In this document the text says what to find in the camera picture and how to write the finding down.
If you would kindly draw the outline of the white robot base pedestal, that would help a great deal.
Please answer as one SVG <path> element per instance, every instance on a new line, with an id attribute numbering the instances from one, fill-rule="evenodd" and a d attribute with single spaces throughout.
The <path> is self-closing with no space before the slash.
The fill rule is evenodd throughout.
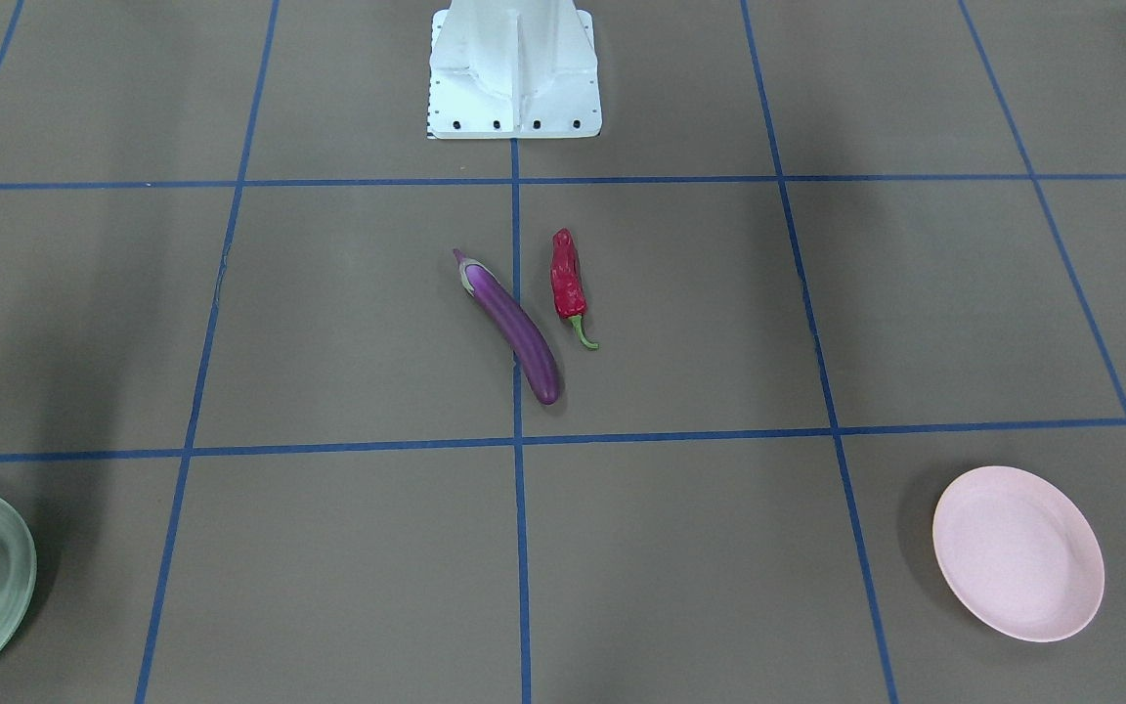
<path id="1" fill-rule="evenodd" d="M 430 27 L 426 137 L 602 132 L 595 21 L 572 1 L 453 1 Z"/>

